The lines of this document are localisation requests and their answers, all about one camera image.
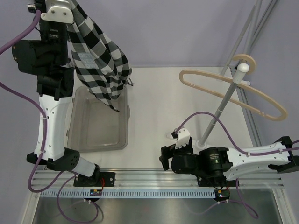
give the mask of white bracket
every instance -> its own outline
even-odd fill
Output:
[[[269,151],[280,151],[286,149],[281,142],[275,142],[268,146],[245,148],[243,151],[248,154],[242,154],[235,148],[229,148],[227,151],[229,161],[233,163],[233,166],[224,174],[228,181],[235,180],[236,178],[244,175],[257,173],[257,172],[269,172],[271,169],[268,167],[272,165],[285,165],[289,163],[289,153],[281,152],[269,155],[252,156],[253,153],[266,153]]]
[[[42,13],[45,21],[73,23],[71,5],[67,0],[46,0],[47,13]]]
[[[187,129],[182,128],[178,131],[178,141],[176,143],[176,148],[181,148],[189,143],[190,133]]]

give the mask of metal pole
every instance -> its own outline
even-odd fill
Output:
[[[253,36],[256,31],[258,15],[260,14],[262,2],[263,2],[263,0],[256,0],[256,3],[255,3],[256,8],[253,12],[252,21],[249,26],[248,35],[247,35],[247,39],[246,39],[245,47],[244,47],[244,51],[243,51],[244,54],[248,54],[250,51],[251,44],[253,41]]]
[[[225,106],[228,104],[231,96],[233,95],[234,91],[236,90],[239,83],[241,83],[242,79],[244,78],[246,72],[249,71],[249,66],[246,63],[241,63],[238,65],[237,71],[234,75],[233,82],[229,86],[228,91],[226,92],[221,104],[219,105],[215,117],[219,118],[225,108]],[[212,132],[213,128],[215,127],[215,124],[217,123],[217,120],[213,118],[207,127],[204,135],[199,141],[199,147],[205,147],[205,142],[207,138],[209,137],[210,133]]]
[[[247,95],[246,95],[244,89],[237,88],[237,93],[238,93],[239,98],[241,98],[240,101],[242,101],[243,103],[246,103],[246,104],[250,105],[249,102],[248,102]],[[262,146],[263,144],[262,144],[260,135],[258,133],[258,129],[257,129],[256,123],[255,123],[255,121],[253,119],[252,112],[250,110],[245,109],[245,108],[242,108],[242,110],[243,110],[243,113],[247,115],[247,116],[245,116],[245,119],[246,119],[246,117],[248,118],[248,123],[249,123],[249,126],[251,128],[251,135],[250,135],[250,137],[252,139],[253,146],[254,147]]]
[[[232,51],[230,52],[228,60],[226,61],[225,66],[223,67],[220,75],[224,76],[226,70],[228,69],[230,63],[232,62],[232,58],[235,55],[235,52],[237,51],[237,49],[238,49],[238,47],[239,47],[239,45],[240,45],[240,43],[241,43],[241,41],[242,41],[242,39],[243,39],[246,31],[248,29],[248,26],[249,26],[249,24],[250,24],[250,22],[252,20],[252,16],[253,16],[253,12],[254,12],[255,8],[256,8],[256,6],[254,5],[253,8],[252,8],[252,10],[251,10],[251,12],[250,12],[250,14],[249,14],[249,16],[248,16],[248,18],[247,18],[247,20],[246,20],[246,22],[245,22],[245,25],[244,25],[244,27],[243,27],[243,29],[242,29],[239,37],[238,37],[238,39],[237,39],[237,41],[236,41],[236,43],[235,43],[235,45],[234,45],[234,47],[232,49]]]
[[[259,24],[256,28],[256,31],[254,33],[253,40],[252,40],[252,43],[251,43],[251,47],[250,47],[250,50],[248,52],[249,54],[251,53],[252,49],[254,48],[254,46],[255,46],[255,44],[256,44],[256,42],[257,42],[257,40],[258,40],[258,38],[259,38],[259,36],[262,32],[262,30],[265,27],[266,22],[269,20],[270,15],[272,14],[273,10],[275,9],[275,7],[277,6],[278,3],[279,3],[279,0],[272,0],[269,3],[269,5],[268,5],[266,11],[264,12],[264,14],[263,14],[263,16],[262,16],[262,18],[261,18],[261,20],[260,20],[260,22],[259,22]]]

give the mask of gray wall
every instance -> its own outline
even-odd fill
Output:
[[[276,99],[289,113],[288,118],[282,122],[255,116],[264,144],[272,143],[284,135],[289,135],[292,140],[299,139],[298,10],[299,1],[280,1],[252,52],[258,64],[256,72],[248,76],[252,86]],[[256,96],[249,97],[250,104],[276,114],[268,103]],[[282,177],[299,222],[299,172],[284,174]]]
[[[264,0],[263,8],[270,0]],[[86,12],[128,55],[134,66],[224,64],[255,0],[80,0]],[[24,0],[0,7],[0,45],[31,22]],[[37,32],[28,38],[38,38]],[[0,80],[38,100],[36,78],[21,74],[10,51],[0,57]],[[39,114],[0,90],[0,223],[19,223],[32,168],[26,154],[36,146]]]

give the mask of checkered cloth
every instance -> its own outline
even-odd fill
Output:
[[[83,11],[76,0],[69,0],[73,24],[67,31],[71,42],[73,65],[81,82],[111,109],[124,86],[131,84],[132,69],[119,47]]]

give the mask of white table surface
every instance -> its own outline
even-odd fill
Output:
[[[178,127],[189,115],[206,111],[215,113],[221,99],[182,84],[178,74],[188,68],[134,68],[134,87],[128,86],[128,105],[131,117],[128,121],[128,145],[117,151],[82,153],[82,157],[96,163],[100,168],[162,168],[159,161],[161,147],[174,144],[166,134]],[[220,67],[189,68],[220,73]],[[228,83],[197,75],[185,75],[185,79],[195,84],[225,93]],[[76,78],[75,88],[82,84]],[[232,96],[238,99],[235,92]],[[66,121],[69,127],[71,110]],[[199,139],[211,117],[197,115],[185,128],[194,140]],[[252,147],[245,118],[240,106],[228,103],[221,121],[240,147]],[[217,124],[207,139],[207,144],[216,147],[232,147],[223,129]]]

